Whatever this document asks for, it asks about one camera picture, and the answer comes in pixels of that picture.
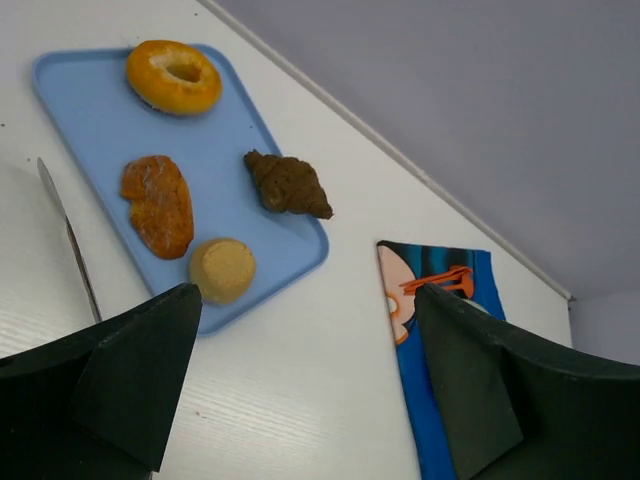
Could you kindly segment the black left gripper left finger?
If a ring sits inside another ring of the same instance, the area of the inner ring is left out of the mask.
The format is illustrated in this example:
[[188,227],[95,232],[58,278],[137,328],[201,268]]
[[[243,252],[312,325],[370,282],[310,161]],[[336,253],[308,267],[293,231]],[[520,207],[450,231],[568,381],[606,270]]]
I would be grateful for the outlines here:
[[180,284],[116,317],[1,360],[4,479],[150,479],[197,336]]

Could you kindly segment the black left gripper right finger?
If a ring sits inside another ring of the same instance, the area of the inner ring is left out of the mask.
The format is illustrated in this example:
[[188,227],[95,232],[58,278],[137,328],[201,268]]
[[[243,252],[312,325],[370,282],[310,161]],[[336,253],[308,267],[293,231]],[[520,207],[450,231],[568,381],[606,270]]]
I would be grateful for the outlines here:
[[638,366],[554,343],[435,285],[415,308],[457,478],[638,478]]

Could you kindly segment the round tan bun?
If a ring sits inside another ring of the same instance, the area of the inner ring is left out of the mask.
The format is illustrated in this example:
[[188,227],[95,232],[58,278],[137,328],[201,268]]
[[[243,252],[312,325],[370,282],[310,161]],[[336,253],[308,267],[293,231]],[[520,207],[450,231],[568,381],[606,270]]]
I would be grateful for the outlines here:
[[211,303],[228,305],[249,289],[256,275],[253,252],[243,242],[220,237],[200,244],[189,263],[189,276]]

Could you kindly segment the orange sugared bread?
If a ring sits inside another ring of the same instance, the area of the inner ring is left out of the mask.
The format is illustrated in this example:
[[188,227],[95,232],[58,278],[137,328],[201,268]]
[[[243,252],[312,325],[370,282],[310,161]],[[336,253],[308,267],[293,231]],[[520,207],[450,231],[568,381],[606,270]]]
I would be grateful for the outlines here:
[[120,195],[130,203],[132,227],[158,258],[185,255],[194,239],[194,216],[188,184],[170,157],[152,155],[129,162]]

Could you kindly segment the silver metal tongs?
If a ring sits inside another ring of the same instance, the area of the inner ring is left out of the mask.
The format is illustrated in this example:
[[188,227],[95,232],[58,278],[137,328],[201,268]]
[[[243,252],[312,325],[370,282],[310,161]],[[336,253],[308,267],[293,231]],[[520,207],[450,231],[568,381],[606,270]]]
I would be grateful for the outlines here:
[[40,180],[47,192],[47,194],[49,195],[51,202],[54,206],[54,208],[56,209],[56,211],[58,212],[58,214],[60,215],[60,217],[62,218],[62,220],[64,221],[64,226],[65,226],[65,231],[66,231],[66,235],[67,238],[70,242],[71,245],[71,249],[72,249],[72,253],[74,255],[74,259],[80,274],[80,277],[82,279],[82,283],[88,298],[88,302],[91,308],[91,312],[94,318],[94,322],[95,323],[100,323],[103,321],[101,312],[100,312],[100,308],[97,302],[97,298],[93,289],[93,285],[91,283],[91,279],[80,249],[80,246],[78,244],[74,229],[72,227],[72,224],[69,220],[69,217],[66,213],[66,210],[64,208],[63,202],[60,198],[60,195],[57,191],[57,188],[55,186],[54,180],[45,164],[45,162],[42,160],[41,157],[38,157],[36,160],[36,165],[37,165],[37,170],[38,170],[38,175],[40,177]]

